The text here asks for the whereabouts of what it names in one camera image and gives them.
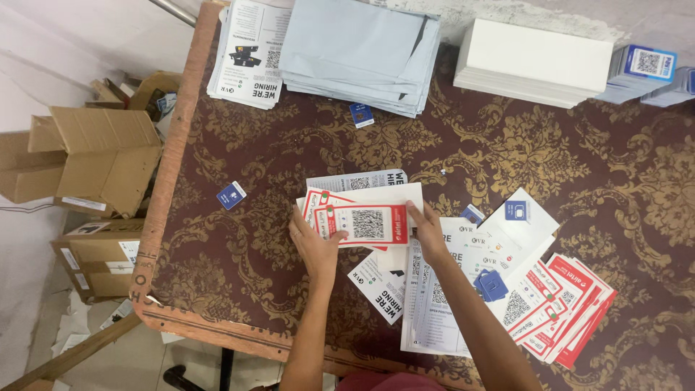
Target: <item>black chair leg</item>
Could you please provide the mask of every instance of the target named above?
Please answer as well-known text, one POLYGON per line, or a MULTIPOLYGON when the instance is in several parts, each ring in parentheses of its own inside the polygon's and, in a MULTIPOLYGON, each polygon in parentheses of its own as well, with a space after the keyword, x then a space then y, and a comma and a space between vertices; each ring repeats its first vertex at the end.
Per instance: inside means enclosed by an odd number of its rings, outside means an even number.
POLYGON ((234 351, 222 348, 222 363, 220 365, 220 391, 229 391, 231 385, 231 365, 234 363, 234 351))
POLYGON ((180 391, 205 391, 203 388, 198 387, 195 383, 183 377, 185 373, 186 366, 177 365, 164 371, 162 379, 165 383, 180 391))

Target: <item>hand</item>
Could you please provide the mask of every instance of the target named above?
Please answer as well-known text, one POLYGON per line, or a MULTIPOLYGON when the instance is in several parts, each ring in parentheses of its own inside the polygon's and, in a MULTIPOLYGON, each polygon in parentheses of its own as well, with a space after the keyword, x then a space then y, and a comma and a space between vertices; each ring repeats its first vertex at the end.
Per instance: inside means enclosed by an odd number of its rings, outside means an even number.
POLYGON ((406 206, 408 214, 418 225, 417 239, 422 246, 425 262, 432 268, 438 269, 441 264, 453 261, 453 257, 444 243, 439 215, 427 203, 425 203, 424 216, 412 201, 406 202, 406 206))
POLYGON ((297 205, 292 206, 292 216, 288 224, 290 237, 304 260, 309 272, 309 291, 331 293, 336 282, 338 264, 338 243, 348 237, 346 231, 338 231, 325 241, 304 221, 297 205))

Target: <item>table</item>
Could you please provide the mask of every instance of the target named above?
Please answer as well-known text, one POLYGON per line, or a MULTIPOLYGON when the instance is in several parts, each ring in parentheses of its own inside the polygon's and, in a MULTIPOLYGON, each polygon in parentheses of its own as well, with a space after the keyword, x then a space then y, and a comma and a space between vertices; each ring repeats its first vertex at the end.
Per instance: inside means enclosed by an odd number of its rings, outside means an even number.
MULTIPOLYGON (((286 360, 308 289, 286 233, 304 179, 403 168, 443 216, 468 203, 489 215, 523 186, 561 224, 543 259, 576 256, 619 291, 576 368, 530 359, 543 384, 695 382, 691 106, 565 110, 462 90, 452 86, 458 50, 443 45, 416 119, 374 110, 375 124, 355 129, 346 102, 286 90, 263 111, 205 93, 221 7, 202 5, 145 221, 131 297, 149 327, 286 360), (226 211, 215 195, 234 180, 248 197, 226 211)), ((400 321, 388 325, 346 277, 366 254, 338 259, 325 371, 409 371, 482 389, 472 360, 399 350, 400 321)))

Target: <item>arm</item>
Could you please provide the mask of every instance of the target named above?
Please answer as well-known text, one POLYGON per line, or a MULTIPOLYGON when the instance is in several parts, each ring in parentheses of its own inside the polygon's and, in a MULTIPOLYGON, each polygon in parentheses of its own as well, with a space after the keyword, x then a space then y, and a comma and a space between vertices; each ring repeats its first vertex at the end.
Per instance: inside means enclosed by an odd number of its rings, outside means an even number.
POLYGON ((336 232, 329 241, 324 241, 304 221, 296 205, 293 206, 289 230, 309 273, 309 297, 280 380, 280 390, 320 391, 323 388, 326 316, 336 280, 338 242, 347 234, 336 232))
POLYGON ((540 391, 541 386, 526 357, 475 293, 446 248, 439 216, 427 204, 423 216, 411 201, 408 201, 408 212, 418 224, 423 257, 439 279, 485 388, 540 391))

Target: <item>person's left hand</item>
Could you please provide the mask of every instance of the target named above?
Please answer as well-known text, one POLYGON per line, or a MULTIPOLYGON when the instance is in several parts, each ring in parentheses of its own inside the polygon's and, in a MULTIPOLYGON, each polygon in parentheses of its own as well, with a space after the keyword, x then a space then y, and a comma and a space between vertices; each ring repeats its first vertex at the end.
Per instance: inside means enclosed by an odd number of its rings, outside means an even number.
POLYGON ((309 290, 327 292, 333 290, 338 264, 338 243, 348 237, 346 231, 338 231, 325 241, 302 218, 297 205, 292 206, 292 216, 288 224, 290 237, 304 260, 309 272, 309 290))

